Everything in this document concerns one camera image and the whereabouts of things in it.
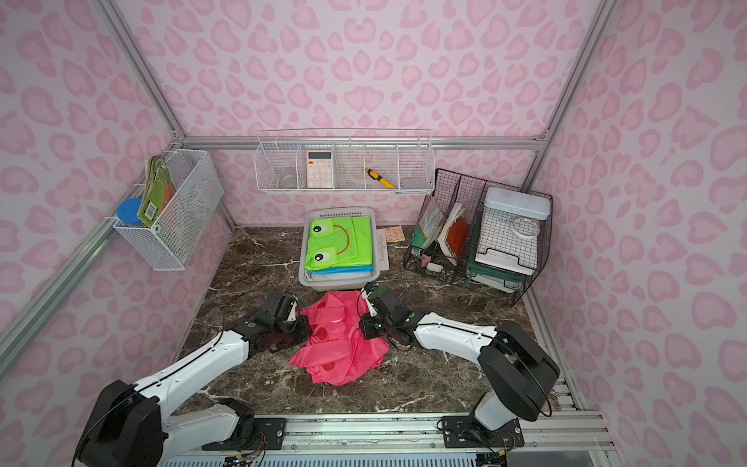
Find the blue raincoat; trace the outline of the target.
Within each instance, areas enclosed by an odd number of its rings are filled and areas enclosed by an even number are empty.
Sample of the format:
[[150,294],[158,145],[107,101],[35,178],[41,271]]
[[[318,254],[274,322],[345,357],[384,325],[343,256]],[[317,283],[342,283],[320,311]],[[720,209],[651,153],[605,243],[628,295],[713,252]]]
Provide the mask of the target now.
[[336,267],[324,270],[311,270],[309,274],[328,276],[329,274],[371,274],[375,270],[373,265],[357,267]]

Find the pink raincoat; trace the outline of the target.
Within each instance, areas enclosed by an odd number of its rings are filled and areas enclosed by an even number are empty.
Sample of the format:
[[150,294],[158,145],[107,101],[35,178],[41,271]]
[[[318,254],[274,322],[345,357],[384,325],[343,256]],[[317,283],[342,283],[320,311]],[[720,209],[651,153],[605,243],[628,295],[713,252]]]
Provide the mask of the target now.
[[311,336],[290,364],[304,368],[315,384],[336,386],[352,383],[379,367],[390,346],[382,338],[364,338],[360,321],[365,309],[362,295],[355,291],[328,292],[304,309]]

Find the green frog raincoat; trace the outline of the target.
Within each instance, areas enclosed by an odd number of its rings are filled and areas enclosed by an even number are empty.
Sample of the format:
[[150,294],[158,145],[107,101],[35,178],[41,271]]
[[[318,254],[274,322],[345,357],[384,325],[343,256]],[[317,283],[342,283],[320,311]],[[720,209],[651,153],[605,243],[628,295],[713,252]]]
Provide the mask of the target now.
[[305,270],[374,265],[369,216],[317,218],[307,234]]

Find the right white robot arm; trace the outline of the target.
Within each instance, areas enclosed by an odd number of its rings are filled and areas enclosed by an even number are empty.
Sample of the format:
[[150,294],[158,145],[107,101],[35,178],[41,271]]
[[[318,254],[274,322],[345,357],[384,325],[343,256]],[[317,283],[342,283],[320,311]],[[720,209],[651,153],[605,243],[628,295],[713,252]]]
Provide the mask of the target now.
[[401,346],[438,350],[478,365],[490,384],[473,411],[482,428],[495,431],[517,418],[535,421],[552,415],[550,395],[560,369],[516,323],[479,326],[412,311],[375,282],[361,290],[356,309],[366,340],[389,338]]

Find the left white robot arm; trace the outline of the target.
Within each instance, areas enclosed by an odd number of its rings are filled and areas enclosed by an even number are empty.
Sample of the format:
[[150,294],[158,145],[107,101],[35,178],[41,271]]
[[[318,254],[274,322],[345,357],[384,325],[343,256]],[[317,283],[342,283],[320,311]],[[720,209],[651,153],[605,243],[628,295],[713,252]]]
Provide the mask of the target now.
[[73,459],[86,466],[159,466],[194,449],[263,455],[280,449],[285,421],[257,420],[245,403],[224,398],[178,416],[176,410],[233,367],[310,337],[297,300],[272,292],[258,311],[237,319],[201,348],[136,383],[120,379],[101,390]]

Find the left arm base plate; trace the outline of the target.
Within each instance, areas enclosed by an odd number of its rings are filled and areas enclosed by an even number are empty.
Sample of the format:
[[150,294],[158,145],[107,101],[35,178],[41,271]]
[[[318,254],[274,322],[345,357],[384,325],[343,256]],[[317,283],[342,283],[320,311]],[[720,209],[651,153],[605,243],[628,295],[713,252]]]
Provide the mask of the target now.
[[286,418],[255,418],[243,416],[231,436],[222,442],[203,445],[204,451],[244,451],[253,453],[259,449],[279,451],[282,449]]

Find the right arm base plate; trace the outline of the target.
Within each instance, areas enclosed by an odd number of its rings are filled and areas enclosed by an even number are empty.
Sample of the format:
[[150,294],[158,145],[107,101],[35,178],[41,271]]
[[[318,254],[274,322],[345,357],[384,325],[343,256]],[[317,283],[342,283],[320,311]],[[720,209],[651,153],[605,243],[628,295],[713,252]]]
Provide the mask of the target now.
[[519,420],[514,418],[497,429],[487,429],[474,416],[443,416],[436,424],[447,449],[490,448],[511,451],[525,441]]

